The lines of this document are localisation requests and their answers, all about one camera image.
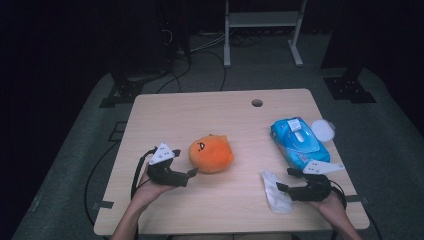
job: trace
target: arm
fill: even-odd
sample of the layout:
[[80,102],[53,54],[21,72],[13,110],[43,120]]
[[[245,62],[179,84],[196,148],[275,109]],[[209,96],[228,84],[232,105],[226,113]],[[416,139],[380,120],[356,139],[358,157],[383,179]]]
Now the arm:
[[176,188],[173,186],[159,185],[150,181],[146,171],[147,167],[141,177],[140,184],[138,185],[133,199],[112,235],[112,240],[134,239],[138,219],[144,210],[146,210],[149,204],[155,201],[162,193]]
[[335,192],[332,191],[330,195],[321,202],[307,202],[307,204],[314,207],[343,239],[362,239],[347,217],[345,209]]

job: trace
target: metal shelf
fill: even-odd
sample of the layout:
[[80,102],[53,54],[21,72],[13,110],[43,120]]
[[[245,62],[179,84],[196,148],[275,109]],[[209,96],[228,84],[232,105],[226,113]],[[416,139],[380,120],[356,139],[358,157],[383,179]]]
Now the metal shelf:
[[230,13],[229,0],[225,3],[225,43],[224,43],[224,67],[231,66],[230,55],[230,28],[234,27],[281,27],[294,26],[293,39],[288,41],[290,51],[296,66],[303,66],[303,61],[297,50],[296,43],[302,25],[303,15],[307,0],[301,0],[299,11],[287,12],[241,12]]
[[280,27],[296,26],[299,12],[230,13],[229,27]]

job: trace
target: orange plush toy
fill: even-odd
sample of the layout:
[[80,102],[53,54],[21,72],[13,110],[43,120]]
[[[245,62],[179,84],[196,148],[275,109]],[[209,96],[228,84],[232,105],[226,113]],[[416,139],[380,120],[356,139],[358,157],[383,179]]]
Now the orange plush toy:
[[209,135],[191,144],[189,159],[193,166],[204,173],[215,173],[226,169],[234,160],[227,137]]

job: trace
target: hole in table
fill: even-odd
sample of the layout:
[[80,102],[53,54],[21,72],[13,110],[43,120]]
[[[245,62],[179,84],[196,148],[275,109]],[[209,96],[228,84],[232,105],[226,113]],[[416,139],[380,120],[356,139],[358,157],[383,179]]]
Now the hole in table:
[[254,107],[262,107],[262,105],[264,105],[264,103],[260,99],[253,99],[252,100],[252,105]]

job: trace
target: blue package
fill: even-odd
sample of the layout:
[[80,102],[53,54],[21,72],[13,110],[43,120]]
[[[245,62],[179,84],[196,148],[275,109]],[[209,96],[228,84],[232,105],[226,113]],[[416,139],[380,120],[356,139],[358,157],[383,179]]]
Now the blue package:
[[300,117],[276,121],[271,137],[291,168],[303,170],[311,160],[330,162],[330,154]]

